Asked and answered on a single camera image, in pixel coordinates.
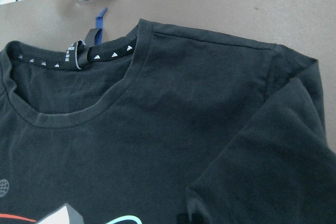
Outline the black graphic t-shirt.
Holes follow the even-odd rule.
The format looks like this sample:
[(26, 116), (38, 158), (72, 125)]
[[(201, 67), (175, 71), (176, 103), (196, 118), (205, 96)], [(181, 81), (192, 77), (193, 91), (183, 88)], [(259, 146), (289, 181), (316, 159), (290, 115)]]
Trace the black graphic t-shirt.
[(147, 20), (1, 51), (1, 223), (335, 223), (318, 61)]

